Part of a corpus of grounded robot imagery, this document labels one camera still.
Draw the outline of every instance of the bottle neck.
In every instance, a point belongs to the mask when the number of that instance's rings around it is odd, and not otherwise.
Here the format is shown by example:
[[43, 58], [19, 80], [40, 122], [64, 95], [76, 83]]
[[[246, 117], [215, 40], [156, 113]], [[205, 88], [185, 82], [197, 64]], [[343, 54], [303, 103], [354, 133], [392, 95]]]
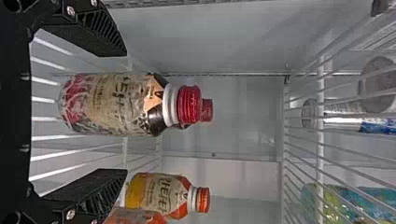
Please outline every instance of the bottle neck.
[[180, 87], [174, 87], [168, 83], [163, 92], [163, 120], [167, 127], [179, 124], [177, 118], [177, 94], [179, 89]]
[[197, 193], [198, 188], [193, 185], [189, 188], [189, 195], [187, 196], [187, 212], [188, 213], [196, 213], [196, 204], [197, 204]]

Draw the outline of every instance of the beverage bottle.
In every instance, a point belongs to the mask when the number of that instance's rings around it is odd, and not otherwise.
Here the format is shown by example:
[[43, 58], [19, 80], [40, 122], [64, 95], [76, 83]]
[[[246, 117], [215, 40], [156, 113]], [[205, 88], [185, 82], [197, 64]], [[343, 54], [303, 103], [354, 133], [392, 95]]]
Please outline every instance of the beverage bottle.
[[202, 118], [202, 104], [198, 86], [173, 86], [158, 74], [131, 72], [72, 76], [58, 101], [75, 132], [116, 136], [158, 136], [174, 125], [192, 125]]
[[103, 224], [166, 224], [166, 220], [156, 212], [114, 207]]
[[126, 207], [155, 211], [169, 219], [207, 213], [209, 205], [209, 189], [196, 188], [182, 175], [136, 174], [125, 196]]

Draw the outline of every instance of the orange bottle cap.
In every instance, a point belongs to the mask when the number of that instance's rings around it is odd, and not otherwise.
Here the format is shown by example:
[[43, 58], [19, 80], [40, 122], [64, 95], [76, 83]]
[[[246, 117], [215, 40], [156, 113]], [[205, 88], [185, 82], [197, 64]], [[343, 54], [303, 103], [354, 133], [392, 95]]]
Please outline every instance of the orange bottle cap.
[[198, 188], [196, 211], [198, 213], [208, 213], [210, 207], [210, 190], [209, 188]]

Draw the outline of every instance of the bottle cap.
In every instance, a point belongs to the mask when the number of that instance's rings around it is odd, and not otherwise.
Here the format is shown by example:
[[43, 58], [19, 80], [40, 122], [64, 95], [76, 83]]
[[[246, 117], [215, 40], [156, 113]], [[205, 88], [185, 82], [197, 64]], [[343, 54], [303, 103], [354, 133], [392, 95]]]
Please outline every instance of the bottle cap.
[[213, 119], [213, 100], [202, 100], [201, 122], [210, 122]]
[[177, 94], [177, 118], [181, 124], [194, 124], [201, 118], [201, 90], [198, 86], [182, 86]]
[[208, 213], [210, 206], [210, 190], [209, 188], [198, 188], [196, 211], [197, 213]]

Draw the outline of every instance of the bottle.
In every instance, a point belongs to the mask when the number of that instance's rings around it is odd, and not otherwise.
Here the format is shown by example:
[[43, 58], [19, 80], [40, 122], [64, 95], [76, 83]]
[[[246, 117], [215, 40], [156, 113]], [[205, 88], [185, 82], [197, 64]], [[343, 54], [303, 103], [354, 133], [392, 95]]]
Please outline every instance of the bottle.
[[166, 220], [156, 212], [114, 207], [103, 224], [166, 224]]
[[[338, 195], [343, 197], [348, 202], [357, 206], [362, 212], [366, 213], [370, 217], [374, 218], [378, 223], [395, 223], [396, 216], [384, 210], [381, 206], [376, 205], [367, 199], [360, 196], [358, 193], [336, 185], [326, 185], [329, 189], [335, 191]], [[381, 188], [366, 188], [366, 187], [358, 187], [359, 190], [364, 193], [371, 195], [381, 202], [388, 204], [389, 206], [396, 208], [396, 191], [393, 189], [381, 189]], [[306, 207], [310, 214], [315, 214], [315, 207], [311, 205], [315, 205], [315, 192], [316, 184], [310, 183], [303, 186], [302, 189], [302, 202], [304, 203], [304, 207]], [[348, 207], [348, 205], [344, 204], [338, 197], [332, 195], [332, 193], [324, 189], [323, 192], [324, 200], [333, 206], [339, 213], [343, 214], [348, 218], [349, 221], [353, 223], [361, 223], [362, 216], [361, 214], [355, 212], [353, 209]], [[344, 224], [345, 221], [338, 216], [330, 207], [326, 206], [323, 210], [323, 213], [326, 217], [335, 224]]]
[[[365, 114], [367, 111], [362, 107], [361, 101], [350, 101], [340, 104], [328, 104], [333, 100], [325, 99], [324, 116], [331, 116], [333, 114]], [[307, 99], [303, 106], [306, 106], [301, 111], [302, 117], [314, 117], [317, 115], [315, 105], [316, 99]], [[328, 118], [324, 119], [325, 127], [328, 129], [337, 129], [342, 131], [359, 132], [359, 133], [378, 133], [378, 134], [396, 134], [396, 119], [386, 118]], [[304, 128], [317, 128], [317, 121], [315, 119], [302, 119]]]
[[155, 211], [177, 220], [191, 212], [207, 213], [209, 205], [209, 189], [194, 187], [182, 175], [136, 174], [125, 196], [125, 207]]
[[[200, 122], [208, 123], [213, 119], [213, 100], [212, 99], [202, 99], [202, 110]], [[180, 130], [186, 130], [190, 127], [190, 124], [176, 124], [173, 127]]]
[[201, 119], [197, 86], [173, 86], [157, 74], [78, 74], [58, 101], [66, 125], [78, 133], [158, 136], [174, 125]]

